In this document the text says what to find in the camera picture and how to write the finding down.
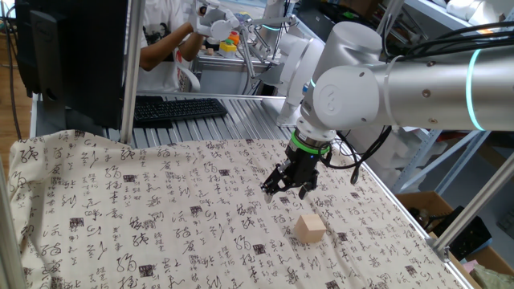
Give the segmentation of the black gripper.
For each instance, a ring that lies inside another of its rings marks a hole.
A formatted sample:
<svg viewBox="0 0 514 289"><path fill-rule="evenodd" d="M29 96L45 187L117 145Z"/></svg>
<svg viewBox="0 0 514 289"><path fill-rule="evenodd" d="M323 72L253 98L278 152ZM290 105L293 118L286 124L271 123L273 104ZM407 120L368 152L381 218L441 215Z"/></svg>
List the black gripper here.
<svg viewBox="0 0 514 289"><path fill-rule="evenodd" d="M317 187L319 172L316 165L320 159L318 152L289 143L285 153L289 162L277 164L270 176L260 185L266 203L271 203L276 193L285 192L290 186L300 187L300 200L304 200L308 193Z"/></svg>

